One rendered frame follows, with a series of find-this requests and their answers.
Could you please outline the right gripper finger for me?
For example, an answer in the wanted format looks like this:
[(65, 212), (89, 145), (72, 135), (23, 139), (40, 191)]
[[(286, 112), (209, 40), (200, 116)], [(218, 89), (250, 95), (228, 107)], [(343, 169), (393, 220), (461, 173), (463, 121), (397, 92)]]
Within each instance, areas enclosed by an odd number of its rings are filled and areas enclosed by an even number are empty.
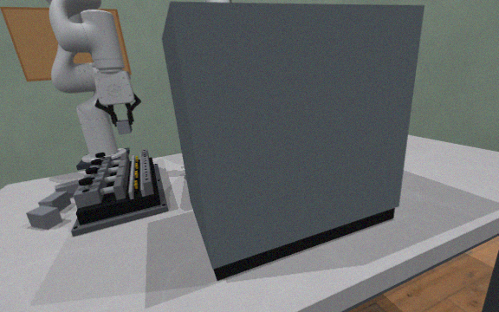
[[(97, 99), (96, 103), (95, 103), (95, 107), (99, 108), (99, 109), (102, 109), (104, 110), (105, 112), (107, 112), (108, 114), (110, 114), (111, 116), (111, 120), (112, 120), (112, 123), (116, 126), (116, 122), (118, 121), (117, 120), (117, 116), (116, 116), (116, 113), (113, 111), (113, 105), (107, 105), (107, 107), (105, 106), (102, 106), (100, 103), (99, 103), (99, 100)], [(116, 126), (117, 127), (117, 126)]]
[(138, 106), (141, 103), (141, 100), (138, 98), (138, 96), (135, 93), (133, 93), (133, 94), (134, 94), (135, 102), (132, 105), (130, 103), (125, 104), (126, 108), (127, 108), (127, 118), (129, 121), (129, 125), (132, 125), (133, 121), (134, 121), (132, 111), (135, 109), (136, 106)]

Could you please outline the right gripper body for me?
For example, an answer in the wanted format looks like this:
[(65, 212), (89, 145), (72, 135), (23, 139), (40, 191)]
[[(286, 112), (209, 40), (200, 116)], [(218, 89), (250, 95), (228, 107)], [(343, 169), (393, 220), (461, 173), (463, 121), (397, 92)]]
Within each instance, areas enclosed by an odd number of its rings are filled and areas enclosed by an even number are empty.
[(134, 101), (133, 87), (124, 69), (100, 70), (94, 73), (94, 78), (101, 105), (125, 104)]

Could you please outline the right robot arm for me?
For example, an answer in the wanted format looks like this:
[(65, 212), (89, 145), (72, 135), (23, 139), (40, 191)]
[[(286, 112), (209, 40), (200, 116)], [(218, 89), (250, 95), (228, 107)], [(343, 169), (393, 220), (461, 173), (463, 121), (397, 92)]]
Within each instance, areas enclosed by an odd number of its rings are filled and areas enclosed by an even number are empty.
[[(97, 10), (101, 0), (47, 2), (50, 24), (59, 43), (51, 71), (54, 86), (64, 93), (94, 92), (76, 108), (90, 154), (82, 161), (91, 163), (98, 159), (96, 153), (118, 158), (126, 149), (117, 147), (109, 114), (94, 106), (98, 99), (94, 73), (125, 67), (113, 14)], [(93, 62), (74, 63), (77, 53), (89, 53)]]

